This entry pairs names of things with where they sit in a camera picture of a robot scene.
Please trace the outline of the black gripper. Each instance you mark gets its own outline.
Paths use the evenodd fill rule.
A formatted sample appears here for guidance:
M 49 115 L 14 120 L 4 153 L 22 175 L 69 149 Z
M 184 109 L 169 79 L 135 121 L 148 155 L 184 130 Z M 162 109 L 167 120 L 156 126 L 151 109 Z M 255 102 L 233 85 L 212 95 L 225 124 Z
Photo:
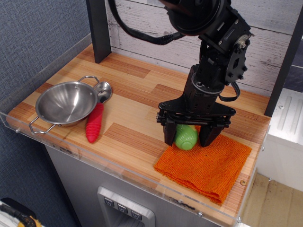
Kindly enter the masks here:
M 231 124 L 236 111 L 216 102 L 224 89 L 219 83 L 214 88 L 205 87 L 197 76 L 198 66 L 192 66 L 181 97 L 159 104 L 157 122 L 163 126 L 164 142 L 172 146 L 177 124 L 202 126 L 199 141 L 202 147 L 209 146 Z

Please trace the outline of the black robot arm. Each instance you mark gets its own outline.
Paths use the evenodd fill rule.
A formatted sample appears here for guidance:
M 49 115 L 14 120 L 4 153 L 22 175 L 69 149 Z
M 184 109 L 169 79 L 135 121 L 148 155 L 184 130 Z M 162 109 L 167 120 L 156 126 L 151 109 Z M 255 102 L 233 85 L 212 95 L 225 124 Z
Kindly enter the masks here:
M 165 0 L 163 4 L 173 27 L 182 35 L 198 36 L 201 45 L 199 63 L 191 67 L 183 94 L 159 104 L 157 122 L 168 145 L 173 144 L 178 125 L 200 126 L 200 144 L 206 147 L 236 113 L 224 105 L 234 97 L 221 93 L 230 85 L 240 95 L 236 81 L 247 70 L 250 26 L 228 0 Z

